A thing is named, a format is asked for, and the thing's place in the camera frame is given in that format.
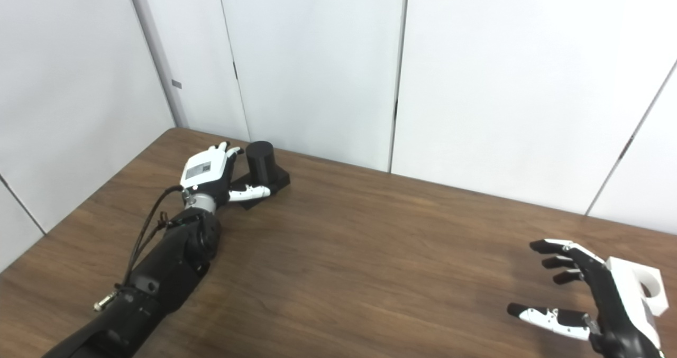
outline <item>wooden table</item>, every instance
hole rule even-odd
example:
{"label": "wooden table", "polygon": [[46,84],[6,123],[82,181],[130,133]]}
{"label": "wooden table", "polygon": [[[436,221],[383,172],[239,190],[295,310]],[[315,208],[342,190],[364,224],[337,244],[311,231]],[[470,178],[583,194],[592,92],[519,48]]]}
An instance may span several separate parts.
{"label": "wooden table", "polygon": [[[168,131],[4,271],[0,356],[41,356],[92,319],[162,189],[220,140]],[[292,184],[250,211],[220,211],[211,271],[137,356],[596,356],[506,314],[511,301],[594,312],[585,284],[558,287],[540,266],[528,243],[544,237],[662,269],[677,305],[675,236],[296,153],[276,158]],[[241,158],[235,177],[245,171]],[[177,213],[181,201],[163,208]],[[677,310],[657,323],[665,355],[677,355]]]}

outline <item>black cylinder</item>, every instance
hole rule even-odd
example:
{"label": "black cylinder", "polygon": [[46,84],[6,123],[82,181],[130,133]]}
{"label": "black cylinder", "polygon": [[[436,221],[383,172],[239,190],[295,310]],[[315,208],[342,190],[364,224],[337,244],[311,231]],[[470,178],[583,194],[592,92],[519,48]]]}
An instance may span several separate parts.
{"label": "black cylinder", "polygon": [[273,144],[268,141],[254,141],[245,151],[252,184],[266,186],[278,180]]}

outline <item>black finger segment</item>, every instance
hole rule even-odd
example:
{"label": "black finger segment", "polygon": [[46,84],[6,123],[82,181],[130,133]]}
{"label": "black finger segment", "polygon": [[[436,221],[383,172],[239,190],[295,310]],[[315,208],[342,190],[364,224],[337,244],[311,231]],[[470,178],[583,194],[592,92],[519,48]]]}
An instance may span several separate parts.
{"label": "black finger segment", "polygon": [[573,262],[572,259],[569,259],[564,256],[553,256],[548,259],[544,259],[542,262],[543,266],[546,267],[547,269],[553,269],[553,268],[576,268],[576,264]]}
{"label": "black finger segment", "polygon": [[514,317],[519,318],[519,315],[522,314],[525,310],[527,310],[529,307],[526,305],[522,304],[517,304],[516,302],[511,302],[508,304],[508,314]]}
{"label": "black finger segment", "polygon": [[571,281],[576,281],[581,279],[581,273],[578,270],[564,271],[563,273],[558,273],[552,277],[552,281],[555,284],[561,286],[562,284],[571,283]]}
{"label": "black finger segment", "polygon": [[529,243],[529,247],[539,254],[562,254],[562,247],[564,246],[561,244],[550,243],[547,240],[537,240]]}

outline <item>prosthetic hand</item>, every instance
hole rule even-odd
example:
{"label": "prosthetic hand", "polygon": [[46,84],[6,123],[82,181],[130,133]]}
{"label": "prosthetic hand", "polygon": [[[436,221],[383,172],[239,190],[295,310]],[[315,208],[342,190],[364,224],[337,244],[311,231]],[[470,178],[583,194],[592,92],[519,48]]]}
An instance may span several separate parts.
{"label": "prosthetic hand", "polygon": [[569,240],[545,239],[530,246],[540,254],[556,254],[543,261],[545,268],[567,268],[554,276],[556,284],[582,280],[590,286],[597,320],[576,310],[515,303],[508,305],[509,314],[557,334],[587,339],[605,358],[664,358],[653,320],[667,310],[658,269],[615,257],[605,262]]}
{"label": "prosthetic hand", "polygon": [[[51,349],[44,358],[128,358],[155,327],[186,302],[216,256],[221,224],[216,210],[232,201],[254,206],[289,184],[289,174],[275,164],[273,146],[257,141],[247,146],[250,173],[231,182],[240,148],[210,146],[189,158],[181,184],[165,190],[155,202],[134,245],[122,283],[94,304],[99,316]],[[181,191],[185,209],[172,219],[160,213],[158,226],[143,239],[160,202]],[[156,232],[162,240],[135,265]]]}

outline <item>black cable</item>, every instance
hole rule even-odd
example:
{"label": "black cable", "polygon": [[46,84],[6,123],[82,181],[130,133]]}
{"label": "black cable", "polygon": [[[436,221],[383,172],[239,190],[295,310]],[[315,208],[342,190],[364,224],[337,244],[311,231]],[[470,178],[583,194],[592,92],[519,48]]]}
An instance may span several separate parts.
{"label": "black cable", "polygon": [[[162,201],[167,197],[169,194],[171,194],[174,191],[182,191],[184,189],[183,186],[181,185],[176,185],[172,187],[168,187],[164,190],[164,192],[158,197],[158,200],[155,201],[155,204],[153,205],[153,208],[150,209],[150,213],[148,214],[148,217],[145,219],[145,222],[143,223],[143,227],[141,228],[141,231],[139,232],[138,237],[136,238],[136,242],[134,243],[134,248],[131,250],[131,256],[129,256],[129,263],[127,264],[127,268],[125,271],[125,276],[123,278],[123,282],[121,286],[128,286],[129,285],[129,276],[131,275],[131,270],[134,268],[134,264],[136,263],[136,260],[138,259],[139,255],[141,254],[140,250],[140,245],[143,240],[143,236],[145,235],[145,230],[148,229],[148,225],[150,225],[150,221],[153,219],[153,216],[155,215],[155,211],[159,208],[160,204]],[[158,223],[158,226],[156,226],[152,231],[151,234],[155,235],[159,230],[164,228],[164,226],[160,226],[160,223]],[[143,243],[143,247],[148,244],[150,241],[150,238]]]}
{"label": "black cable", "polygon": [[161,212],[160,212],[160,219],[158,220],[157,226],[155,226],[155,228],[153,228],[153,230],[150,231],[150,233],[148,234],[148,236],[145,237],[145,240],[143,241],[143,243],[141,243],[141,246],[139,247],[138,251],[136,252],[136,257],[134,257],[134,262],[135,262],[135,264],[136,264],[136,261],[137,261],[137,260],[139,259],[139,257],[141,256],[141,253],[143,252],[143,249],[146,247],[146,245],[148,245],[148,243],[150,243],[150,240],[153,239],[153,237],[155,236],[155,234],[156,234],[158,231],[160,231],[160,230],[162,230],[163,228],[167,227],[167,225],[169,225],[169,218],[168,218],[168,216],[167,216],[167,213],[165,213],[164,211],[161,211]]}

